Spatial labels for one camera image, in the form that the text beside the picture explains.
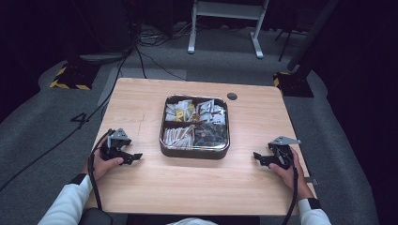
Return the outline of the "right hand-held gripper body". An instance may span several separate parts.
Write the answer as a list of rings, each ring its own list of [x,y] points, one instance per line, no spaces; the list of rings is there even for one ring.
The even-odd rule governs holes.
[[[300,140],[280,136],[268,144],[268,148],[276,158],[275,164],[278,164],[285,170],[294,164],[294,157],[290,149],[291,144],[300,144]]]

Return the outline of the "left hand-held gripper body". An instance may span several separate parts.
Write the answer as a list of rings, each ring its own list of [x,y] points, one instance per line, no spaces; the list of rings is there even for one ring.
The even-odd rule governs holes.
[[[132,161],[132,155],[122,151],[124,146],[130,145],[131,139],[123,128],[109,129],[106,133],[106,142],[100,148],[101,158],[123,158],[124,161]]]

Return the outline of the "person's right hand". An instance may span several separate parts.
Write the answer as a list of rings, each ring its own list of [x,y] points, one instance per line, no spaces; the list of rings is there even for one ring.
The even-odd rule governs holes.
[[[269,168],[278,174],[283,182],[292,190],[297,191],[297,200],[310,199],[313,198],[314,195],[310,190],[309,186],[306,183],[304,178],[304,172],[299,162],[299,155],[294,148],[291,149],[292,155],[294,158],[295,167],[291,167],[288,170],[285,170],[278,166],[277,164],[270,163]]]

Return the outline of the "person's left hand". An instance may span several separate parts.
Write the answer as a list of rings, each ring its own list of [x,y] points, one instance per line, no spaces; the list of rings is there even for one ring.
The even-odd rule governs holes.
[[[123,162],[124,159],[122,157],[115,157],[109,160],[104,160],[100,157],[100,151],[96,151],[94,153],[94,162],[93,162],[93,167],[94,167],[93,174],[95,180],[96,181],[100,180],[104,174],[106,174],[112,168],[122,164]]]

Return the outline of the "pile of pale stick packets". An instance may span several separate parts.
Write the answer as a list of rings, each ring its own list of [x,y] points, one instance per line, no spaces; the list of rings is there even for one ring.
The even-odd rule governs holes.
[[[193,126],[167,128],[163,132],[162,140],[169,147],[192,147],[194,141]]]

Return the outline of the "pile of dark packets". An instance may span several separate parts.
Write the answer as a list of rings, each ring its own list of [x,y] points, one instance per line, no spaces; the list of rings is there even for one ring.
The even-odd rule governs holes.
[[[226,125],[206,123],[196,127],[194,145],[222,147],[227,144]]]

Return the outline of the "pile of white yellow packets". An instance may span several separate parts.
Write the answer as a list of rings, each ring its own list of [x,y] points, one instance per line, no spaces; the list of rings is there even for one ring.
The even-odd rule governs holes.
[[[195,106],[190,99],[180,100],[175,104],[167,103],[165,112],[165,120],[174,122],[193,122],[196,115]]]

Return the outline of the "pile of white red packets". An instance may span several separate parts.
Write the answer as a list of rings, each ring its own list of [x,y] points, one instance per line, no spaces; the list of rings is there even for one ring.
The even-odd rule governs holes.
[[[199,103],[196,106],[196,111],[199,114],[199,122],[215,125],[225,124],[225,108],[217,105],[214,99]]]

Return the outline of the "black yellow striped stand base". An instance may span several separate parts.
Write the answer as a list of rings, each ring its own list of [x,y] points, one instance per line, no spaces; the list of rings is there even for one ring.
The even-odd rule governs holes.
[[[284,97],[312,98],[314,96],[307,80],[295,73],[276,72],[273,74],[273,81]]]
[[[56,73],[51,88],[91,90],[100,70],[100,65],[85,64],[75,67],[65,63]]]

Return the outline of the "grey flat stand foot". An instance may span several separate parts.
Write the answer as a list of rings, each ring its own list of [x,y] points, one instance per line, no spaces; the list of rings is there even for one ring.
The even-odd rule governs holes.
[[[126,58],[128,54],[126,52],[104,52],[98,54],[84,54],[80,55],[81,61],[92,64],[92,65],[108,65],[118,62]]]

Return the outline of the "black tripod legs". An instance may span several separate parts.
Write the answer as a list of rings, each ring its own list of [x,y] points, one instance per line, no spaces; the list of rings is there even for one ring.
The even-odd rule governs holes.
[[[279,32],[278,36],[275,38],[275,41],[278,41],[279,38],[282,36],[282,34],[286,34],[285,40],[284,40],[284,42],[283,42],[283,47],[282,47],[280,56],[279,56],[279,58],[278,58],[278,62],[282,62],[282,59],[283,59],[285,50],[286,50],[286,48],[287,48],[287,45],[289,44],[290,38],[291,38],[293,35],[307,36],[307,33],[308,33],[308,32],[306,32],[306,31],[301,31],[301,30],[289,30],[289,31],[288,31],[288,30],[286,30],[286,29],[282,29],[282,30]]]

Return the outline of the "black slanted stand post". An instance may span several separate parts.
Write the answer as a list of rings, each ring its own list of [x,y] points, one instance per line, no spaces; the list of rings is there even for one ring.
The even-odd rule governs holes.
[[[308,7],[299,13],[298,20],[301,25],[308,28],[308,32],[302,45],[287,65],[290,71],[293,71],[295,67],[298,67],[297,73],[309,73],[312,70],[312,65],[316,61],[316,54],[319,52],[317,38],[339,2],[339,0],[325,1],[326,3],[320,9]]]

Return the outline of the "white metal stand frame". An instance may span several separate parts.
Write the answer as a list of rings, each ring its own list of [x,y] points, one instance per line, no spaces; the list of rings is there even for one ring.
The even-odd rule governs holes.
[[[249,6],[229,3],[206,2],[204,0],[193,0],[191,10],[191,33],[187,52],[195,52],[196,21],[198,16],[242,19],[256,21],[255,30],[250,33],[250,40],[253,44],[255,55],[262,59],[262,52],[258,36],[266,16],[269,0],[264,0],[261,6]]]

